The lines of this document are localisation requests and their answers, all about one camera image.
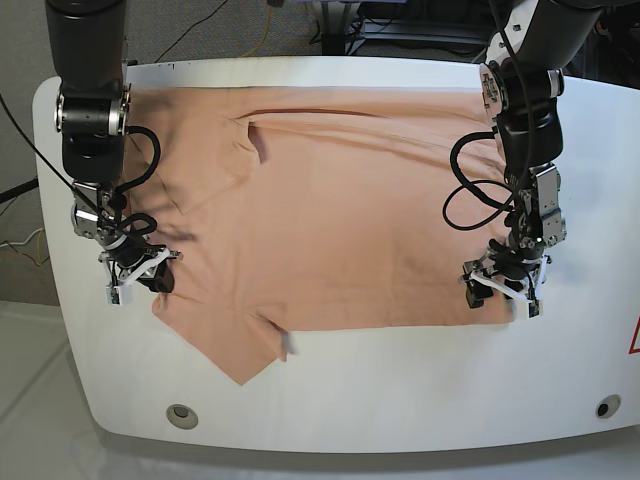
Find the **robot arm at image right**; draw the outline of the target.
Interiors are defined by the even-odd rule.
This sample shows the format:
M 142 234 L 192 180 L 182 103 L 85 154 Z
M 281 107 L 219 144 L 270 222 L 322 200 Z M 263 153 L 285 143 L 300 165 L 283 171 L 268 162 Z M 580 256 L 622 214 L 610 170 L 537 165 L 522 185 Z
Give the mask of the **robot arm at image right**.
M 561 177 L 554 164 L 563 151 L 557 103 L 565 88 L 563 69 L 589 35 L 607 1 L 513 1 L 489 8 L 496 25 L 480 65 L 484 109 L 489 130 L 460 138 L 450 152 L 450 167 L 466 190 L 492 208 L 476 230 L 499 215 L 509 233 L 489 241 L 485 253 L 463 265 L 470 308 L 480 308 L 494 293 L 519 301 L 529 316 L 541 312 L 539 289 L 551 259 L 547 249 L 566 238 L 559 204 Z M 495 140 L 505 161 L 498 201 L 471 180 L 459 165 L 462 149 L 476 141 Z

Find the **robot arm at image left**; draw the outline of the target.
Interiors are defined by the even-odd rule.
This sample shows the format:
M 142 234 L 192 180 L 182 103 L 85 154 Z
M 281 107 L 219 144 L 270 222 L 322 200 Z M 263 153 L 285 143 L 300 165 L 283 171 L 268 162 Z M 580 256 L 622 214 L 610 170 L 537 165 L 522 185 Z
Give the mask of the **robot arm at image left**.
M 179 252 L 150 243 L 157 228 L 153 217 L 126 211 L 127 192 L 150 179 L 161 156 L 152 130 L 127 123 L 127 4 L 48 1 L 45 11 L 54 68 L 61 79 L 54 118 L 62 136 L 63 168 L 72 179 L 74 231 L 101 246 L 98 260 L 106 273 L 110 303 L 124 303 L 134 283 L 154 293 L 169 293 L 174 288 L 169 263 Z M 150 141 L 152 159 L 143 174 L 122 182 L 125 139 L 130 134 Z

